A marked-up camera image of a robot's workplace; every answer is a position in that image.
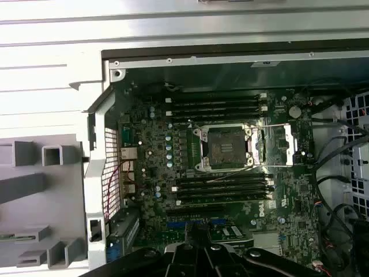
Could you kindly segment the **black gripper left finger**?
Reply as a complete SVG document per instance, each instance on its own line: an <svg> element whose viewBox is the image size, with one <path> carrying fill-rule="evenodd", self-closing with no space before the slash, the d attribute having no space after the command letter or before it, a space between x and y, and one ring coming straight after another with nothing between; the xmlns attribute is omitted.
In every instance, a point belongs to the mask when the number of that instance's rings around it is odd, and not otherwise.
<svg viewBox="0 0 369 277"><path fill-rule="evenodd" d="M185 240L173 252L142 248L86 273L86 276L195 276L200 243L200 225L185 228Z"/></svg>

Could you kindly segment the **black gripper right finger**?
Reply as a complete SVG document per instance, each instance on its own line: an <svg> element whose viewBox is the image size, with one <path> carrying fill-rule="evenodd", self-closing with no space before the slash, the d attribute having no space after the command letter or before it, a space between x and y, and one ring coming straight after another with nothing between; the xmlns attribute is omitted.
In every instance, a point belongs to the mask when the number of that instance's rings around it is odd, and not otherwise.
<svg viewBox="0 0 369 277"><path fill-rule="evenodd" d="M212 242L208 223L201 224L201 250L216 276L322 276L316 270L262 248L247 249L240 257L225 245Z"/></svg>

